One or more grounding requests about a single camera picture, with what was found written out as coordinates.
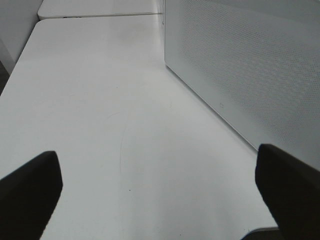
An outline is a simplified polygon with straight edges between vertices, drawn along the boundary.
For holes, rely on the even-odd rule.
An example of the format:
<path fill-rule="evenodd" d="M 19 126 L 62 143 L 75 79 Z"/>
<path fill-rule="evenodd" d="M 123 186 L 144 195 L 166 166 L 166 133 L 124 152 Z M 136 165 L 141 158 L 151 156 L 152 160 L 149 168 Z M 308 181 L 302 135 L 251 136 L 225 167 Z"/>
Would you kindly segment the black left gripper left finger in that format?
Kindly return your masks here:
<path fill-rule="evenodd" d="M 59 159 L 45 151 L 0 180 L 0 238 L 39 240 L 63 189 Z"/>

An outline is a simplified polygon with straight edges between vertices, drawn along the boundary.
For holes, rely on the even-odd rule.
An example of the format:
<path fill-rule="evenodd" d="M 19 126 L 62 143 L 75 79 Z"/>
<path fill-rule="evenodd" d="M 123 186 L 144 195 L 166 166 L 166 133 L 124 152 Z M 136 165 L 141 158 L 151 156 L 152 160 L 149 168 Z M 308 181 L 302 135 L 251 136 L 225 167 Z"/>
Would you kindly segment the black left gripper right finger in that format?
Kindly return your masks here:
<path fill-rule="evenodd" d="M 272 144 L 261 144 L 255 183 L 286 240 L 320 238 L 318 170 Z"/>

